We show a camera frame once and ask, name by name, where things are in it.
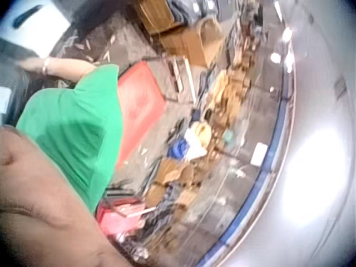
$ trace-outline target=green shirt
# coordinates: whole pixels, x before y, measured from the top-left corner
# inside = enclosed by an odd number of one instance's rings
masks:
[[[118,67],[105,65],[74,90],[40,90],[17,124],[57,164],[91,212],[111,180],[121,144],[117,78]]]

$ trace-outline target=bracelet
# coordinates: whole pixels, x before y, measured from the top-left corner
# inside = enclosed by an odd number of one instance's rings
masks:
[[[48,65],[50,64],[50,58],[47,57],[44,61],[43,67],[42,67],[42,75],[47,75],[47,69],[48,69]]]

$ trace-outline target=person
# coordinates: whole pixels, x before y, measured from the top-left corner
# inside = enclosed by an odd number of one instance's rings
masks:
[[[29,58],[19,65],[77,83],[74,89],[36,92],[16,128],[36,142],[94,212],[115,170],[122,138],[118,66],[60,58]]]
[[[6,266],[129,267],[61,170],[13,127],[0,127],[0,248]]]

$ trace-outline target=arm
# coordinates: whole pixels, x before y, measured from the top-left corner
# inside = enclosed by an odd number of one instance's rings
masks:
[[[10,258],[20,266],[131,266],[34,143],[0,127],[0,148],[0,248]]]
[[[26,71],[42,73],[45,60],[42,58],[29,58],[18,64]],[[51,57],[46,68],[46,74],[77,83],[85,74],[92,72],[94,69],[94,65],[84,60]]]

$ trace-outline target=red tray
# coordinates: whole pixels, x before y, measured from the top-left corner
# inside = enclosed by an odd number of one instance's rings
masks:
[[[122,166],[145,133],[162,116],[165,100],[146,62],[126,71],[117,83],[123,133],[116,168]]]

